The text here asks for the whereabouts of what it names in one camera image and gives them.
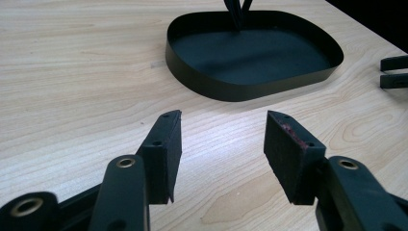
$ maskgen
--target screw hole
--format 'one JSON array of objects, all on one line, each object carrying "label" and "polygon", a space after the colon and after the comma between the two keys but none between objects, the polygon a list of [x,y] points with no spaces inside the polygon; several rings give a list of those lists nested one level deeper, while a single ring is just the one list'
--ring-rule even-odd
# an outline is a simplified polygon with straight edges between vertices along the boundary
[{"label": "screw hole", "polygon": [[340,160],[339,165],[341,167],[351,169],[351,170],[356,170],[358,168],[358,166],[356,164],[354,164],[353,162],[350,162],[348,160]]},{"label": "screw hole", "polygon": [[160,145],[162,145],[162,142],[161,141],[153,141],[152,144],[155,145],[155,146],[160,146]]},{"label": "screw hole", "polygon": [[38,210],[44,201],[41,198],[33,197],[18,202],[11,210],[13,217],[21,218],[32,214]]},{"label": "screw hole", "polygon": [[122,160],[118,161],[116,163],[116,165],[118,167],[126,168],[126,167],[130,167],[130,166],[134,165],[135,162],[136,162],[135,159],[125,158],[125,159],[122,159]]}]

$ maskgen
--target wooden table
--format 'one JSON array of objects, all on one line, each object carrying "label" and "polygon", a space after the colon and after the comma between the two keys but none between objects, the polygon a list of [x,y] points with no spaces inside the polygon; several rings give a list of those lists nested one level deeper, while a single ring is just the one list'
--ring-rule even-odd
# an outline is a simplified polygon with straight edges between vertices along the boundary
[{"label": "wooden table", "polygon": [[183,156],[175,203],[150,206],[152,230],[318,230],[315,207],[291,205],[263,153],[267,110],[295,117],[326,156],[364,163],[408,198],[408,91],[379,88],[379,62],[404,55],[322,0],[256,0],[294,13],[344,50],[320,84],[240,103],[187,89],[165,62],[179,15],[223,1],[1,1],[0,206],[24,193],[60,201],[135,153],[156,118],[180,109]]}]

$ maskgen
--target black clamp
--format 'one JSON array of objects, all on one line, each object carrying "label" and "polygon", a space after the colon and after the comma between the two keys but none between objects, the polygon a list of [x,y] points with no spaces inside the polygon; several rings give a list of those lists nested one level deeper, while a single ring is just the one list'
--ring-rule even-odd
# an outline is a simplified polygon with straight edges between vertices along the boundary
[{"label": "black clamp", "polygon": [[[398,70],[408,68],[408,56],[398,56],[381,60],[380,70]],[[385,74],[380,76],[381,89],[408,88],[408,73]]]},{"label": "black clamp", "polygon": [[268,112],[264,152],[289,201],[313,205],[325,231],[408,230],[408,201],[387,193],[361,163],[326,147],[291,116]]},{"label": "black clamp", "polygon": [[149,204],[174,200],[182,154],[180,117],[180,111],[160,115],[136,155],[109,162],[101,185],[60,204],[51,192],[10,201],[0,209],[0,230],[150,230]]}]

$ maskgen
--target light wood surface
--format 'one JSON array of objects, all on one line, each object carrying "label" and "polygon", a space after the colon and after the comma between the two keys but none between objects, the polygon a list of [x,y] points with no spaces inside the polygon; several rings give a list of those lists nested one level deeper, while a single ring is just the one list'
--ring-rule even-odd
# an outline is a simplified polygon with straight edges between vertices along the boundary
[{"label": "light wood surface", "polygon": [[404,55],[322,0],[255,0],[294,13],[344,50],[320,84],[228,103],[180,84],[165,62],[179,15],[223,1],[0,1],[0,206],[24,193],[60,201],[102,181],[135,153],[156,118],[180,109],[183,156],[175,203],[150,206],[152,230],[318,230],[315,207],[293,206],[263,153],[267,110],[295,117],[326,156],[364,163],[408,198],[408,91],[379,88],[379,62]]}]

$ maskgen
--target black metal tray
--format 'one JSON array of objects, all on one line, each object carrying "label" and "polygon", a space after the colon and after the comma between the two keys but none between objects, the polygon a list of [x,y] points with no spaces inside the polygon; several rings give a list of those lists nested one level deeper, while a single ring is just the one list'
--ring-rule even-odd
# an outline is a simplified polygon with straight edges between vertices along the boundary
[{"label": "black metal tray", "polygon": [[171,73],[189,89],[222,101],[324,81],[343,59],[333,38],[290,13],[247,12],[240,30],[229,12],[190,13],[167,30]]}]

